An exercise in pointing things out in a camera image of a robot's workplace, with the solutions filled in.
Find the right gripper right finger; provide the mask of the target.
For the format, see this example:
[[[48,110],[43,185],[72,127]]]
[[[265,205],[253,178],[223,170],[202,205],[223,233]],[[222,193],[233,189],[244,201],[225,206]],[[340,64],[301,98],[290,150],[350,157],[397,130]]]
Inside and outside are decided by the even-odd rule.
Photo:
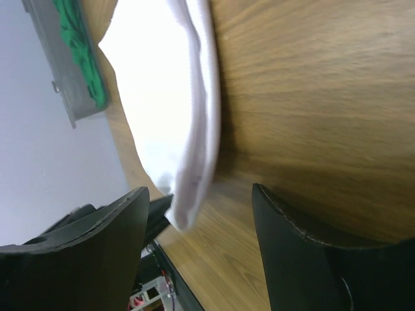
[[[271,309],[414,309],[413,239],[387,244],[349,234],[258,183],[252,209]]]

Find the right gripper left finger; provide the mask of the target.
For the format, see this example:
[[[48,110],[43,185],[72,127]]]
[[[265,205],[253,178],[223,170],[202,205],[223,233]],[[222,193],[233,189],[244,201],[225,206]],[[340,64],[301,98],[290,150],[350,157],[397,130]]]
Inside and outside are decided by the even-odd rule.
[[[95,224],[82,219],[43,242],[1,247],[1,309],[126,310],[149,201],[140,187],[109,204]]]

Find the white t shirt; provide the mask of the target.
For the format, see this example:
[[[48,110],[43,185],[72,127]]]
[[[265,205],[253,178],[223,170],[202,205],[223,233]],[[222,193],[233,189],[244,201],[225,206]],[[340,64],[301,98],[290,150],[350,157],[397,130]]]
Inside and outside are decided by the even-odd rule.
[[[147,176],[172,196],[166,218],[193,227],[215,173],[221,96],[207,1],[119,1],[99,43]]]

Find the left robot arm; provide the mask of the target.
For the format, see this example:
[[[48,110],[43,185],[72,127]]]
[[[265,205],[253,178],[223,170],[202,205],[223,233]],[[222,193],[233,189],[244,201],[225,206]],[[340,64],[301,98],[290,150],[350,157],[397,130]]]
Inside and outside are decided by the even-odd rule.
[[[161,234],[169,225],[165,212],[168,210],[172,202],[172,195],[168,195],[150,202],[148,208],[147,226],[143,240],[143,247],[147,247],[159,234]],[[96,209],[92,204],[78,207],[71,213],[65,215],[61,220],[57,221],[50,228],[44,231],[40,236],[30,239],[25,245],[37,244],[43,242],[46,235],[52,231],[61,229],[73,222],[86,219],[89,223],[95,224],[101,220],[109,209],[109,205],[104,205]]]

